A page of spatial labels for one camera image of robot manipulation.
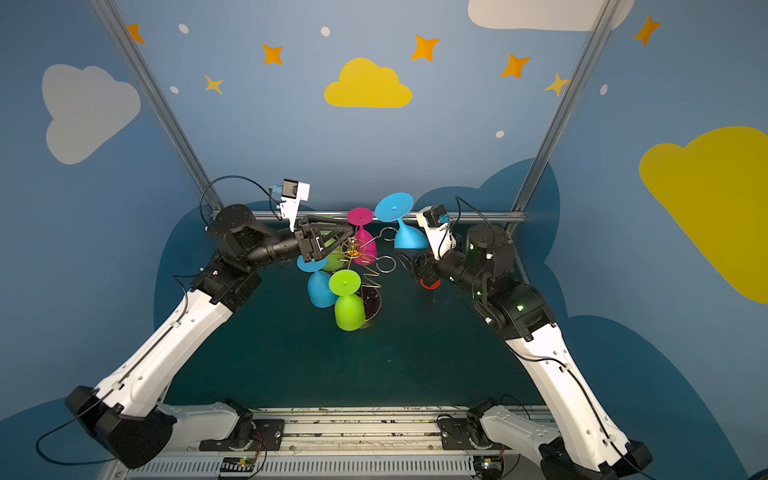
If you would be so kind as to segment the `red wine glass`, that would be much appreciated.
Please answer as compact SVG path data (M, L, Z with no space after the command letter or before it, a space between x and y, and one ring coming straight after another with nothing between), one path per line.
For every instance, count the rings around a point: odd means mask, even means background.
M437 279L420 279L419 284L426 290L436 290L441 286L441 280Z

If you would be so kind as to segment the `blue wine glass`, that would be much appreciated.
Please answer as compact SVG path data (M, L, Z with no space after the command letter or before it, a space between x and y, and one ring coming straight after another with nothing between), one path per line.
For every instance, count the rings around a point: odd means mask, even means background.
M396 222L398 225L394 247L400 250L424 250L429 247L426 235L418 228L407 225L404 217L414 205L413 197L405 192L393 193L383 198L374 210L375 217L382 222Z
M332 307L337 300L337 296L329 286L331 276L323 270L327 263L327 259L305 261L302 256L297 258L297 267L303 272L310 273L307 282L310 302L321 309Z

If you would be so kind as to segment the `left circuit board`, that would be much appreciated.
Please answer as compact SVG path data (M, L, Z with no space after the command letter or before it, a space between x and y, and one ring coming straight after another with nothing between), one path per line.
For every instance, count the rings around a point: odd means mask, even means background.
M250 478L257 470L259 460L255 457L224 457L218 467L219 478Z

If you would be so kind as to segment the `right aluminium frame post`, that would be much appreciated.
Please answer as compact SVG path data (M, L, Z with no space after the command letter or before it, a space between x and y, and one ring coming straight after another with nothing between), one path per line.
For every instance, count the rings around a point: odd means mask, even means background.
M515 198L511 209L511 215L514 217L522 218L525 215L536 187L612 32L612 24L614 19L618 17L621 4L622 1L609 0L604 1L601 5L595 24L589 31L575 63L571 81L560 96L552 121Z

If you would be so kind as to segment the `green wine glass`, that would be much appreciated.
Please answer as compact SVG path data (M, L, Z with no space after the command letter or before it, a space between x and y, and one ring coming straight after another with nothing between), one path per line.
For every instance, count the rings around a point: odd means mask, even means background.
M344 268L346 265L347 259L343 252L343 245L338 244L337 247L326 258L326 260L327 260L327 263L322 268L323 271L333 273Z
M362 284L359 274L344 269L335 272L329 281L331 292L337 296L334 314L337 326L344 331L355 331L366 320L363 300L357 295Z

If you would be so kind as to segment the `front green wine glass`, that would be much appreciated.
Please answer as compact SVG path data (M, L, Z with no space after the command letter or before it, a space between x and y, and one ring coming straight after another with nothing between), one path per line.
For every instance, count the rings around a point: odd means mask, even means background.
M366 320L363 300L357 295L362 284L359 274L344 269L335 272L329 281L331 292L337 296L334 314L337 326L344 331L355 331Z

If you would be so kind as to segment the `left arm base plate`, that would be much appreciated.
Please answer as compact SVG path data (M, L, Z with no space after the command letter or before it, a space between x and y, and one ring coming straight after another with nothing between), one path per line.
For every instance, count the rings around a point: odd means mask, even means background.
M241 420L227 438L201 441L199 450L216 452L279 451L284 428L285 421L283 419Z

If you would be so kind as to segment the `circuit board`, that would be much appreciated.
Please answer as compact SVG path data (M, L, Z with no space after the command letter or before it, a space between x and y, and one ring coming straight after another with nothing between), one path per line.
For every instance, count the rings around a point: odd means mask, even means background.
M475 456L472 458L473 473L476 480L500 480L504 474L504 460L499 457Z
M224 457L218 467L219 478L250 478L257 470L259 460L255 457Z

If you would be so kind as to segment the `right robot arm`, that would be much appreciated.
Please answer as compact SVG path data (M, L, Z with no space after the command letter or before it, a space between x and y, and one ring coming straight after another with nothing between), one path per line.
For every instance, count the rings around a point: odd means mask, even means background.
M473 226L464 250L447 226L431 228L432 245L397 254L425 288L447 280L470 293L486 324L521 362L548 407L555 430L494 402L471 409L480 446L501 444L539 465L547 479L620 479L641 474L649 448L629 439L590 389L566 346L554 313L530 284L515 278L513 241L500 227Z

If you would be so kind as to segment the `aluminium frame post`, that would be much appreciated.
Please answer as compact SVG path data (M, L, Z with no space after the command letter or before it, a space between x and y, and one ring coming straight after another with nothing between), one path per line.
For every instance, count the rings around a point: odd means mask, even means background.
M618 17L621 4L622 1L609 0L604 1L601 5L595 24L589 31L575 63L571 81L560 96L552 121L515 198L511 209L511 215L514 217L522 218L525 215L536 187L612 32L612 24L614 19Z
M91 0L90 4L145 94L200 193L205 194L212 211L218 213L223 208L223 202L215 189L208 186L211 178L172 111L164 90L141 52L140 44L133 39L116 2Z

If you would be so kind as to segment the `right circuit board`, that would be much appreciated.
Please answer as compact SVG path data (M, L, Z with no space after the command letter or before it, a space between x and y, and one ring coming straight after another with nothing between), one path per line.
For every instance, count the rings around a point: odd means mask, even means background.
M504 474L504 460L499 457L475 456L472 458L473 473L476 480L500 480Z

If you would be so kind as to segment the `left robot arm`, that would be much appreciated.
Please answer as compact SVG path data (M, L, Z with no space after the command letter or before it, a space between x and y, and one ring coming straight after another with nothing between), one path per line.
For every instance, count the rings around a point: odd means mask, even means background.
M355 234L345 220L307 215L275 230L249 207L223 209L206 229L216 250L183 300L152 336L97 386L79 386L66 406L86 432L130 469L167 447L227 442L246 449L255 436L253 415L233 402L171 407L161 394L204 341L230 319L259 286L259 271L273 263L326 259Z

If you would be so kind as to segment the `pink wine glass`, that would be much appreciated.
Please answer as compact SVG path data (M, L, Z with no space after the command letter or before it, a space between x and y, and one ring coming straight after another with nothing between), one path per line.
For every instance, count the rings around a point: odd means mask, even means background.
M348 222L356 227L356 247L354 250L357 255L353 262L358 265L370 265L377 259L377 246L373 235L365 229L374 218L374 212L363 207L354 208L347 215Z

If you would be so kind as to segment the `aluminium front rail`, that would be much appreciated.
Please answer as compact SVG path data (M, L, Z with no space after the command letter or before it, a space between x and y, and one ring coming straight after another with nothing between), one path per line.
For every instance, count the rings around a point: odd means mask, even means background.
M544 406L503 406L548 430L556 425ZM501 450L444 450L438 415L468 419L468 409L453 406L376 408L260 409L252 419L283 419L279 451L200 451L199 444L167 447L147 464L130 469L113 460L104 479L219 478L224 457L255 457L256 472L242 479L469 477L475 456L499 457L504 470L521 461L535 463L509 447Z

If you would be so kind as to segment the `back green wine glass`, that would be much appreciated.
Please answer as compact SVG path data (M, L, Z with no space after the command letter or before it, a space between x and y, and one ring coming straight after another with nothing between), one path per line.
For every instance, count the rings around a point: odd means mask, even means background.
M333 273L344 268L346 265L347 259L343 252L343 245L338 244L337 247L326 258L326 260L327 260L327 263L322 268L323 271Z

